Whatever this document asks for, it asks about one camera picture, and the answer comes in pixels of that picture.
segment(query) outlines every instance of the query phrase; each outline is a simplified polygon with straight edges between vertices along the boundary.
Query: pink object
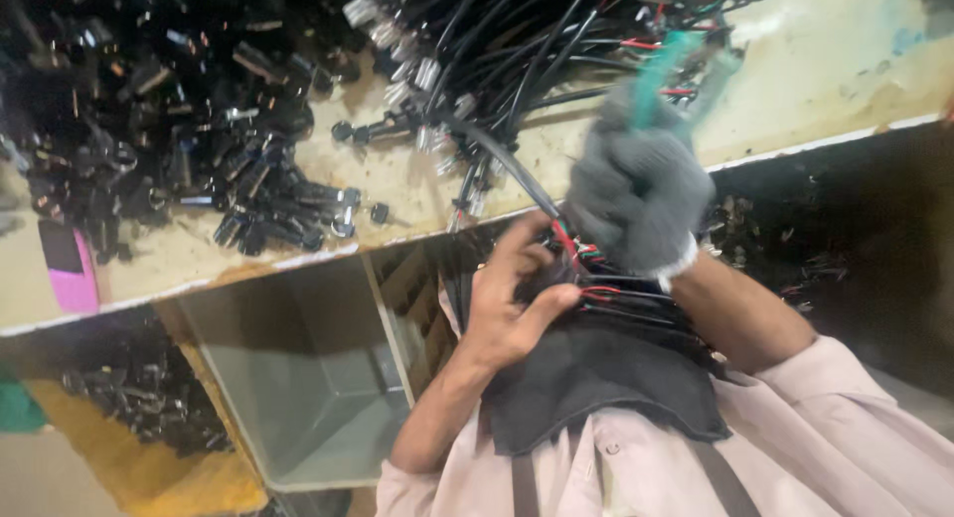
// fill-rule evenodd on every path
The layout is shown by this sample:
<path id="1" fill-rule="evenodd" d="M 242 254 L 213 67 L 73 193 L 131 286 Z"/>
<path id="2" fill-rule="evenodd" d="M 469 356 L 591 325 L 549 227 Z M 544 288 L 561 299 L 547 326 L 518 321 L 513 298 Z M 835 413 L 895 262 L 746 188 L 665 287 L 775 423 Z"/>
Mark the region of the pink object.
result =
<path id="1" fill-rule="evenodd" d="M 59 303 L 63 312 L 95 314 L 99 311 L 99 294 L 96 292 L 96 277 L 93 273 L 89 249 L 79 230 L 73 229 L 73 235 L 77 243 L 79 259 L 83 264 L 83 273 L 47 268 L 50 284 L 54 288 L 56 302 Z"/>
<path id="2" fill-rule="evenodd" d="M 954 444 L 898 407 L 848 348 L 820 337 L 785 363 L 714 380 L 733 436 L 715 443 L 763 517 L 954 515 Z M 510 460 L 475 413 L 440 474 L 389 462 L 380 517 L 513 515 Z M 543 517 L 724 517 L 678 432 L 606 408 L 532 453 Z"/>

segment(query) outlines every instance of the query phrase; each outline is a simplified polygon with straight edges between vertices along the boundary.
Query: black strap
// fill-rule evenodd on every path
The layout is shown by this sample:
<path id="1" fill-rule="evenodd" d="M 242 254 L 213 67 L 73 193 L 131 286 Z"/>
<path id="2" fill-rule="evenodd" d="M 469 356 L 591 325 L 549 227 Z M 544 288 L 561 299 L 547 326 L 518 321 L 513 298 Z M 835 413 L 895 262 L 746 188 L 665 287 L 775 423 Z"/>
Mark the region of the black strap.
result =
<path id="1" fill-rule="evenodd" d="M 761 514 L 752 502 L 749 491 L 745 489 L 742 480 L 738 478 L 732 465 L 725 461 L 722 454 L 711 443 L 690 441 L 689 447 L 696 452 L 696 457 L 709 477 L 715 496 L 722 503 L 722 508 L 729 517 L 759 517 Z"/>
<path id="2" fill-rule="evenodd" d="M 510 471 L 513 474 L 513 517 L 539 517 L 532 454 L 510 460 Z"/>
<path id="3" fill-rule="evenodd" d="M 686 442 L 696 453 L 726 514 L 729 517 L 761 517 L 749 491 L 722 454 L 710 443 L 689 439 Z M 532 455 L 517 456 L 510 460 L 510 471 L 513 475 L 513 517 L 539 517 Z"/>

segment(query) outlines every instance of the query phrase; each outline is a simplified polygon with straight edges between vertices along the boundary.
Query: green cloth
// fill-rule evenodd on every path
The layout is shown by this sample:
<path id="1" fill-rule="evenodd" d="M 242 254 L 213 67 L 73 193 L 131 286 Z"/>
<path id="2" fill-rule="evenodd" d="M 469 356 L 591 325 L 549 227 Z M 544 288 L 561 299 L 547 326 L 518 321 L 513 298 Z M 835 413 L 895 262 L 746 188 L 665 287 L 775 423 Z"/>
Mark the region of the green cloth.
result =
<path id="1" fill-rule="evenodd" d="M 0 365 L 0 433 L 31 433 L 45 426 L 47 417 L 27 389 Z"/>

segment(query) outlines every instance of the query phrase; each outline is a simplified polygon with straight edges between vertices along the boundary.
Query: workbench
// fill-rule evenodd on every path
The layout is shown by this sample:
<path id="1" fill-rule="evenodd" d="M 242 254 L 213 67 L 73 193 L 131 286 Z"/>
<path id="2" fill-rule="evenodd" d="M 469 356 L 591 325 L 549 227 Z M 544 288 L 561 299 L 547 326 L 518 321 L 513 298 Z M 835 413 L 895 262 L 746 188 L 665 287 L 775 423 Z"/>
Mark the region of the workbench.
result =
<path id="1" fill-rule="evenodd" d="M 746 48 L 742 68 L 695 135 L 709 169 L 791 154 L 944 117 L 954 92 L 954 1 L 768 0 L 728 15 L 733 43 Z M 118 310 L 186 291 L 278 273 L 341 255 L 434 235 L 446 230 L 461 174 L 438 177 L 440 157 L 413 152 L 405 141 L 367 149 L 333 141 L 341 119 L 355 125 L 380 120 L 386 81 L 363 62 L 363 77 L 312 104 L 315 130 L 298 145 L 309 179 L 363 193 L 357 235 L 329 235 L 313 254 L 269 250 L 245 257 L 212 243 L 217 213 L 180 212 L 163 229 L 128 232 L 134 259 L 96 268 L 102 311 Z M 568 171 L 582 148 L 598 99 L 535 111 L 520 133 L 521 162 L 554 197 L 566 193 Z M 23 195 L 26 184 L 9 164 L 2 181 Z M 381 227 L 366 212 L 374 202 L 413 226 Z M 531 206 L 512 179 L 488 195 L 482 219 Z M 36 216 L 19 212 L 24 226 L 0 238 L 3 288 L 0 337 L 82 317 L 62 313 L 49 284 Z"/>

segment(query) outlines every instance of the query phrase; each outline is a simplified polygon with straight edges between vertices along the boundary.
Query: man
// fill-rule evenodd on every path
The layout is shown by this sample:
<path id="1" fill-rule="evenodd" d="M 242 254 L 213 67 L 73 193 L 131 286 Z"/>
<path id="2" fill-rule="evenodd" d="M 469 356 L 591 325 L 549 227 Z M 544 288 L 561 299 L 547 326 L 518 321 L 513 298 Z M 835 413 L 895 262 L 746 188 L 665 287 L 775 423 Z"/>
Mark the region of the man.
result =
<path id="1" fill-rule="evenodd" d="M 536 212 L 474 277 L 467 331 L 383 465 L 378 514 L 954 515 L 954 445 L 901 411 L 839 341 L 698 254 L 688 232 L 713 188 L 688 138 L 666 124 L 634 132 L 617 108 L 604 109 L 573 169 L 567 211 L 611 261 L 659 279 L 728 359 L 728 380 L 712 380 L 732 430 L 710 446 L 716 464 L 674 429 L 613 407 L 533 450 L 530 484 L 495 455 L 476 412 L 483 389 L 580 297 L 561 284 L 514 303 L 522 278 L 554 260 L 533 241 L 550 225 Z"/>

